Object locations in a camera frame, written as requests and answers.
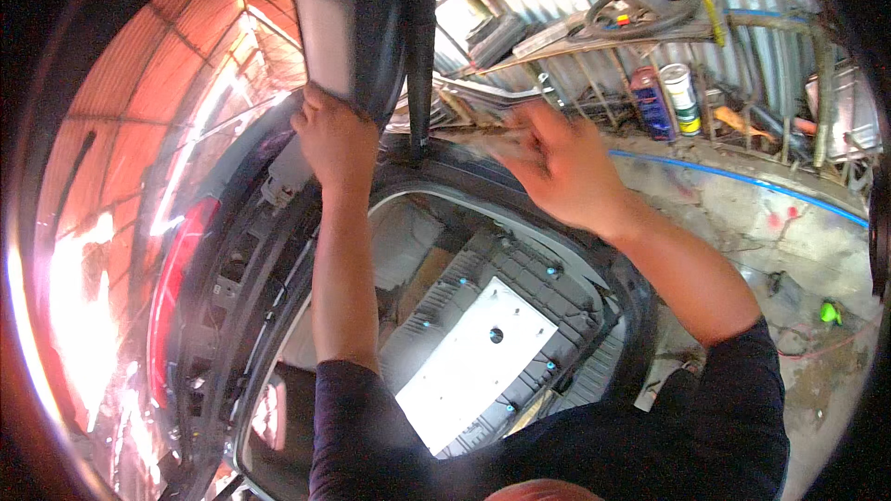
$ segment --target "forearm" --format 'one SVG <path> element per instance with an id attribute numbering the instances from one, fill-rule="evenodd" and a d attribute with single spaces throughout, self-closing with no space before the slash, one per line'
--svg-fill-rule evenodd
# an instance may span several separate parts
<path id="1" fill-rule="evenodd" d="M 637 267 L 681 325 L 705 346 L 746 331 L 760 315 L 740 273 L 712 246 L 629 193 L 627 225 L 607 238 Z"/>
<path id="2" fill-rule="evenodd" d="M 316 358 L 349 360 L 378 372 L 368 193 L 325 194 L 313 272 Z"/>

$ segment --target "concrete floor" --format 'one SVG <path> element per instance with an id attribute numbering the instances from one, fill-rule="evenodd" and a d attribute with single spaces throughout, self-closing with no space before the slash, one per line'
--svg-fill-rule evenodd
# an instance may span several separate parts
<path id="1" fill-rule="evenodd" d="M 782 498 L 807 491 L 852 416 L 878 339 L 881 305 L 871 295 L 866 229 L 821 207 L 727 177 L 654 161 L 614 159 L 623 181 L 678 224 L 705 239 L 755 291 L 783 353 L 791 459 Z M 768 275 L 794 284 L 771 296 Z M 846 308 L 841 327 L 820 321 L 831 297 Z M 637 406 L 649 410 L 661 380 L 701 348 L 666 306 L 659 345 Z"/>

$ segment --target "red tail light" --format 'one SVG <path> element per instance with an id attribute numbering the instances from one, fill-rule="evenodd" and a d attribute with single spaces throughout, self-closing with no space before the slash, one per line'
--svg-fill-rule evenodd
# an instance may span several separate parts
<path id="1" fill-rule="evenodd" d="M 151 298 L 149 318 L 149 385 L 151 395 L 162 407 L 167 406 L 167 346 L 170 322 L 176 309 L 180 287 L 185 271 L 189 268 L 204 229 L 214 218 L 220 203 L 216 198 L 206 197 L 197 202 L 184 216 L 170 247 L 161 278 Z"/>

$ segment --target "corrugated metal wall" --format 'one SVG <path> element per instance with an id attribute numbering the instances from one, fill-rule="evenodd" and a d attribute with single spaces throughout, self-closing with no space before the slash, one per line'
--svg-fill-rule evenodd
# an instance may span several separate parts
<path id="1" fill-rule="evenodd" d="M 453 0 L 459 3 L 464 0 Z M 547 23 L 565 17 L 577 10 L 587 9 L 596 0 L 480 0 L 491 11 L 503 14 L 518 13 L 527 22 Z M 755 10 L 764 13 L 788 13 L 786 0 L 724 0 L 725 7 Z M 444 4 L 438 9 L 440 26 L 462 46 L 467 23 L 459 17 L 449 16 L 455 5 Z M 484 14 L 470 8 L 474 19 L 481 21 Z M 652 51 L 660 66 L 670 62 L 702 63 L 715 76 L 730 84 L 740 85 L 752 91 L 753 78 L 747 64 L 753 67 L 754 82 L 760 84 L 761 101 L 777 116 L 791 115 L 798 108 L 797 100 L 804 96 L 804 85 L 814 72 L 814 48 L 807 36 L 794 32 L 770 30 L 761 27 L 738 28 L 730 31 L 724 47 L 713 43 L 670 43 L 659 45 Z M 626 73 L 647 64 L 628 47 L 617 49 Z M 440 72 L 453 72 L 467 63 L 462 51 L 438 32 L 437 68 Z M 585 72 L 596 76 L 599 84 L 617 93 L 623 92 L 619 74 L 607 51 L 593 51 L 573 57 L 561 57 L 541 61 L 541 68 L 551 72 L 567 94 L 580 92 L 588 85 Z M 532 80 L 522 67 L 493 72 L 482 78 L 488 84 L 510 90 L 527 90 Z"/>

